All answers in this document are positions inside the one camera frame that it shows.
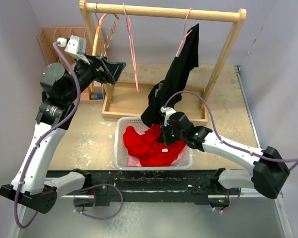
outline wooden rack crossbar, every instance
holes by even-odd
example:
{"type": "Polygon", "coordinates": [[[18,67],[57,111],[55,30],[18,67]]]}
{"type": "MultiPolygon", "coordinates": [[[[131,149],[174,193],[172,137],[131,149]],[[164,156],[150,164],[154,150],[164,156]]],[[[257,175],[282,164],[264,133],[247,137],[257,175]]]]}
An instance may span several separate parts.
{"type": "MultiPolygon", "coordinates": [[[[149,6],[125,6],[128,15],[134,16],[156,16],[169,18],[183,18],[185,19],[188,9],[165,8],[165,7],[149,7],[149,6]]],[[[87,12],[124,14],[124,7],[122,5],[87,3],[87,12]]],[[[206,21],[225,21],[238,22],[239,13],[236,12],[222,12],[222,11],[203,11],[191,10],[188,19],[206,20],[206,21]]]]}
{"type": "MultiPolygon", "coordinates": [[[[185,18],[188,9],[177,8],[163,8],[163,7],[147,7],[147,6],[129,6],[126,5],[127,15],[137,16],[155,16],[155,17],[169,17],[169,18],[185,18]]],[[[95,38],[95,25],[93,22],[92,12],[111,13],[111,14],[124,14],[124,7],[115,4],[102,4],[102,3],[88,3],[88,0],[80,0],[79,8],[86,25],[86,30],[91,42],[95,38]]],[[[208,100],[210,93],[221,73],[225,61],[239,35],[239,32],[246,19],[246,10],[239,9],[238,12],[221,12],[221,11],[204,11],[204,10],[191,10],[188,19],[206,20],[206,21],[221,21],[232,22],[232,27],[228,33],[224,46],[221,50],[220,56],[216,62],[214,70],[211,74],[208,85],[203,92],[203,98],[208,100]]],[[[111,102],[111,92],[107,94],[108,101],[111,102]]]]}

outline work surface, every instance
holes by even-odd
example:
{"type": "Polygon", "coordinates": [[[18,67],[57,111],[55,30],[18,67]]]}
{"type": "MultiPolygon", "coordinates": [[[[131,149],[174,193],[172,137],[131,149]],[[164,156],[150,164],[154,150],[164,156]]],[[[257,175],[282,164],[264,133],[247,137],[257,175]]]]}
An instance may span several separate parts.
{"type": "MultiPolygon", "coordinates": [[[[187,85],[206,86],[214,65],[201,65],[190,73],[187,85]]],[[[137,65],[138,81],[160,82],[169,65],[137,65]]],[[[134,80],[132,65],[128,65],[122,80],[134,80]]],[[[233,65],[225,65],[208,100],[219,133],[229,139],[256,147],[255,135],[249,121],[241,88],[233,65]]],[[[112,170],[114,166],[114,138],[117,123],[104,120],[101,105],[80,105],[70,128],[61,140],[50,170],[112,170]]],[[[209,119],[208,127],[212,128],[209,119]]],[[[241,166],[220,156],[195,150],[190,169],[239,169],[241,166]]]]}

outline wooden cubby organizer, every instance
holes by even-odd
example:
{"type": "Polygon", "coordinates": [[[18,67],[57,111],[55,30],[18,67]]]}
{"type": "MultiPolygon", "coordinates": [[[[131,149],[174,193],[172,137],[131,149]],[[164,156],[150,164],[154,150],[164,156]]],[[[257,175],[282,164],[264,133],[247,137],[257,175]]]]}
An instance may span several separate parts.
{"type": "MultiPolygon", "coordinates": [[[[99,34],[97,34],[97,30],[95,29],[92,13],[124,14],[124,6],[88,3],[88,0],[80,0],[79,8],[86,26],[87,35],[89,39],[91,39],[91,42],[95,40],[93,51],[98,51],[98,47],[102,47],[102,44],[95,44],[99,34]]],[[[188,13],[188,9],[176,8],[128,5],[125,6],[125,8],[127,15],[138,16],[185,19],[188,13]]],[[[187,86],[185,88],[186,90],[198,92],[204,100],[207,101],[246,19],[246,10],[240,9],[238,12],[191,10],[188,19],[232,22],[232,27],[228,33],[208,85],[206,87],[187,86]]],[[[158,83],[158,81],[153,84],[139,82],[139,93],[137,93],[133,83],[124,82],[123,80],[124,79],[121,78],[114,86],[104,85],[106,91],[102,110],[104,118],[118,119],[125,116],[140,116],[148,106],[149,91],[156,83],[158,83]]],[[[180,111],[183,110],[189,119],[196,125],[206,125],[208,122],[208,114],[205,110],[204,104],[201,103],[199,99],[194,98],[193,95],[182,94],[182,100],[176,104],[175,109],[180,111]]]]}
{"type": "MultiPolygon", "coordinates": [[[[109,35],[106,37],[106,40],[104,39],[104,35],[101,30],[101,23],[103,22],[104,18],[108,14],[104,14],[101,19],[99,20],[99,26],[95,28],[95,32],[97,32],[97,35],[93,37],[93,44],[90,41],[90,38],[88,37],[88,33],[86,31],[85,27],[43,27],[39,33],[39,42],[45,57],[45,60],[47,64],[51,64],[54,62],[61,63],[66,70],[68,71],[68,67],[64,64],[64,62],[60,59],[57,52],[54,50],[52,44],[57,41],[59,37],[63,38],[69,38],[71,35],[84,37],[86,38],[86,51],[85,53],[87,55],[100,55],[100,56],[106,56],[108,57],[108,46],[109,42],[112,39],[112,36],[115,32],[115,28],[118,24],[119,17],[115,15],[115,18],[117,19],[116,22],[113,23],[113,27],[110,29],[109,35]]],[[[74,63],[74,58],[70,56],[69,54],[65,53],[65,47],[60,47],[61,52],[66,57],[66,59],[69,61],[70,64],[74,63]]],[[[102,85],[98,86],[96,82],[92,82],[88,88],[86,88],[82,93],[80,97],[80,102],[82,104],[103,104],[105,99],[105,90],[102,85]],[[92,99],[92,95],[98,95],[102,94],[103,99],[92,99]]]]}

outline white laundry basket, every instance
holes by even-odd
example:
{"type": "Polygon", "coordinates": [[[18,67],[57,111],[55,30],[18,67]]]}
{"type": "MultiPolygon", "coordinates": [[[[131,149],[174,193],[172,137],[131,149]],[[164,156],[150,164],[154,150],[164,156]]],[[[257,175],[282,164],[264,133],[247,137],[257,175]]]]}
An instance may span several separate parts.
{"type": "Polygon", "coordinates": [[[136,131],[146,131],[148,127],[143,124],[140,117],[124,117],[120,118],[117,122],[117,128],[115,133],[115,147],[114,157],[115,166],[120,170],[184,170],[191,167],[192,150],[189,147],[185,147],[185,153],[183,157],[176,163],[168,167],[129,167],[128,166],[128,151],[124,145],[123,135],[128,126],[133,126],[136,131]]]}

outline gray wall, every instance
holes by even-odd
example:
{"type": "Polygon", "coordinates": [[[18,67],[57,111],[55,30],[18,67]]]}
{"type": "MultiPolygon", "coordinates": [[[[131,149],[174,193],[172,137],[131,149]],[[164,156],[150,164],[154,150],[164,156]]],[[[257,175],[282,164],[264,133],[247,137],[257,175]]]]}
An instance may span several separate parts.
{"type": "MultiPolygon", "coordinates": [[[[298,157],[298,0],[280,0],[241,66],[245,94],[260,143],[298,157]]],[[[284,189],[298,238],[298,167],[284,189]]]]}
{"type": "MultiPolygon", "coordinates": [[[[17,173],[33,135],[45,66],[39,30],[27,0],[0,0],[0,186],[17,173]]],[[[13,202],[0,197],[0,238],[12,219],[13,202]]]]}
{"type": "MultiPolygon", "coordinates": [[[[29,0],[42,26],[83,26],[78,0],[29,0]]],[[[237,12],[247,10],[247,19],[228,63],[241,64],[254,42],[276,0],[110,0],[102,3],[193,8],[237,12]]],[[[109,29],[112,20],[104,23],[109,29]]],[[[229,32],[231,23],[200,22],[200,63],[215,63],[229,32]]],[[[197,21],[188,20],[187,29],[197,21]]],[[[132,16],[137,63],[171,63],[182,39],[184,20],[132,16]]],[[[130,47],[124,16],[110,46],[111,60],[131,62],[130,47]]]]}

